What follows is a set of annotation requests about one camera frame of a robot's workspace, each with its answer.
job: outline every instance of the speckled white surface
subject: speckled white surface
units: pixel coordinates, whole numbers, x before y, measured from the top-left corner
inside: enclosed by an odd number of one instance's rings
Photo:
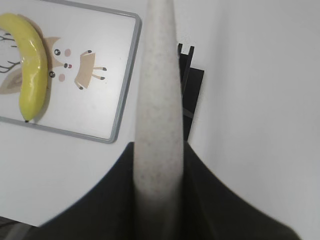
[[[182,99],[172,0],[150,0],[133,179],[139,239],[175,239],[183,175]]]

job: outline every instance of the cartoon deer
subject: cartoon deer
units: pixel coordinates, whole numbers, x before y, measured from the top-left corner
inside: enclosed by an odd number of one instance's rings
[[[39,36],[42,38],[42,42],[45,47],[47,58],[48,58],[49,77],[52,79],[57,77],[60,82],[65,81],[66,75],[61,73],[57,76],[56,72],[57,70],[59,71],[59,68],[71,70],[73,68],[73,65],[67,61],[65,61],[65,63],[62,63],[62,61],[59,61],[57,58],[63,54],[65,59],[68,59],[68,57],[70,57],[72,54],[71,50],[67,48],[63,51],[62,49],[55,48],[54,47],[55,43],[61,39],[60,37],[43,37],[43,33],[40,27],[36,23],[34,23],[32,20],[26,17],[24,18],[36,29]],[[9,33],[5,33],[4,36],[0,36],[0,41],[10,41],[12,43],[15,43],[14,39],[12,39],[9,36],[10,36]],[[99,70],[107,71],[106,67],[95,66],[95,61],[96,61],[95,53],[93,53],[91,50],[86,50],[84,53],[82,53],[79,56],[79,58],[80,58],[79,71],[74,80],[74,83],[78,87],[78,89],[80,90],[83,90],[84,88],[87,89],[89,87],[89,84],[92,78],[96,78],[99,80],[106,79],[104,76],[98,76],[94,74],[94,71],[99,71]],[[19,61],[17,62],[7,61],[7,63],[9,64],[9,66],[0,65],[0,73],[6,74],[10,72],[14,67],[20,64]],[[10,74],[3,81],[2,85],[0,86],[0,94],[13,94],[13,93],[20,92],[21,83],[22,83],[22,73],[21,73],[21,69],[18,68],[14,71],[11,71]]]

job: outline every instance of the white table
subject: white table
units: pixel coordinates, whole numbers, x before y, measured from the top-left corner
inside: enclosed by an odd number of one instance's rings
[[[78,2],[145,18],[146,0]],[[192,65],[205,70],[190,144],[242,198],[303,239],[319,239],[320,3],[176,0],[175,7],[177,39],[184,51],[195,46]],[[143,36],[116,143],[0,123],[0,216],[45,223],[134,140]]]

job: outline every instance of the deer nose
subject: deer nose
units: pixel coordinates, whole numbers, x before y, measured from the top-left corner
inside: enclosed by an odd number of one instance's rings
[[[65,63],[65,64],[64,64],[64,68],[65,68],[65,69],[66,69],[66,68],[71,69],[71,68],[72,68],[72,65],[71,65],[71,64],[68,64],[68,63]]]

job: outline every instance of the deer eye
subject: deer eye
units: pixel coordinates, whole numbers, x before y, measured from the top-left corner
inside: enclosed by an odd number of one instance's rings
[[[49,76],[50,76],[50,78],[53,79],[56,76],[56,74],[54,71],[51,71],[51,72],[49,72]]]
[[[54,50],[54,54],[57,55],[57,56],[59,56],[59,55],[61,54],[61,52],[60,52],[59,49],[56,49],[56,50]]]

